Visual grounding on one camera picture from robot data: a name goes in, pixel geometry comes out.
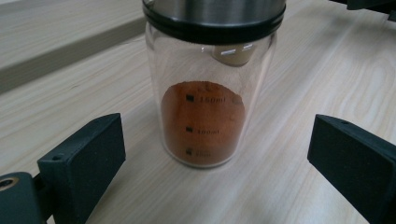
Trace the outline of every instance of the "spice powder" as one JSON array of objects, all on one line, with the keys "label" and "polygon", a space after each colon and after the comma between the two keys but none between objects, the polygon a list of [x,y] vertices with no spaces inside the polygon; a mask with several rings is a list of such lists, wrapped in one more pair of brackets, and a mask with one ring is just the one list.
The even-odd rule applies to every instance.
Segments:
[{"label": "spice powder", "polygon": [[229,159],[245,121],[241,96],[208,81],[171,86],[163,96],[164,140],[176,158],[210,166]]}]

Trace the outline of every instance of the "glass jar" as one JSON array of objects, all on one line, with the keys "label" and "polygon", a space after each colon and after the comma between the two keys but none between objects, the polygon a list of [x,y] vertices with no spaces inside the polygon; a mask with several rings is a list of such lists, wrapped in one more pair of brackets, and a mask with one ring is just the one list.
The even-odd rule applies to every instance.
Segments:
[{"label": "glass jar", "polygon": [[158,15],[150,12],[154,4],[144,1],[148,62],[163,145],[190,166],[223,164],[245,135],[274,53],[279,18],[276,27],[260,36],[219,36],[229,29],[225,23],[194,35],[188,25],[197,23],[174,27],[177,31],[158,24]]}]

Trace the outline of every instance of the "wood grain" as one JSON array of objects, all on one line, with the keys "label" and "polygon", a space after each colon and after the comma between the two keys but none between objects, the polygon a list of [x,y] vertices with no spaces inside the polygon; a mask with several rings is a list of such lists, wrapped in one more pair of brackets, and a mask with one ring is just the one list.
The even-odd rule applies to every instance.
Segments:
[{"label": "wood grain", "polygon": [[35,162],[71,133],[121,112],[127,161],[88,223],[367,223],[306,153],[317,113],[396,143],[396,23],[386,19],[290,0],[245,142],[216,169],[163,150],[143,36],[29,80],[0,94],[0,175],[36,175]]}]

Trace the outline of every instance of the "black lid rim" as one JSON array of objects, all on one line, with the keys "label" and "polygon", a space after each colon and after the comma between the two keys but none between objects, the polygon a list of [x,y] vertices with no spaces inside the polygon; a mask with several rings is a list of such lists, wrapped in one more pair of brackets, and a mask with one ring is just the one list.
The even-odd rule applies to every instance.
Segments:
[{"label": "black lid rim", "polygon": [[206,45],[230,45],[255,41],[274,33],[283,20],[283,10],[268,21],[235,25],[197,24],[165,17],[143,4],[148,22],[174,38]]}]

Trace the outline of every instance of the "black plastic part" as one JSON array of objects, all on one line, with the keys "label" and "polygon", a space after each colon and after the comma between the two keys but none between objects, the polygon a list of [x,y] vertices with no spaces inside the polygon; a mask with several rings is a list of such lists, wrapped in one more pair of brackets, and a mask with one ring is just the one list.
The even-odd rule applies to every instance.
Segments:
[{"label": "black plastic part", "polygon": [[95,119],[37,163],[52,186],[57,224],[85,223],[125,161],[120,114]]},{"label": "black plastic part", "polygon": [[331,0],[333,2],[346,4],[348,10],[368,9],[372,11],[390,14],[396,10],[395,0]]},{"label": "black plastic part", "polygon": [[388,21],[396,21],[396,7],[389,13]]},{"label": "black plastic part", "polygon": [[266,37],[279,28],[285,9],[286,6],[268,21],[219,26],[176,21],[150,10],[149,6],[143,3],[143,11],[148,22],[158,30],[180,40],[207,45],[247,43]]},{"label": "black plastic part", "polygon": [[12,173],[0,177],[0,223],[43,223],[31,175]]},{"label": "black plastic part", "polygon": [[56,207],[54,189],[52,186],[44,184],[41,175],[36,175],[33,178],[33,182],[35,184],[35,192],[37,194],[41,217],[43,220],[48,220]]},{"label": "black plastic part", "polygon": [[308,159],[370,223],[396,223],[396,146],[317,115]]}]

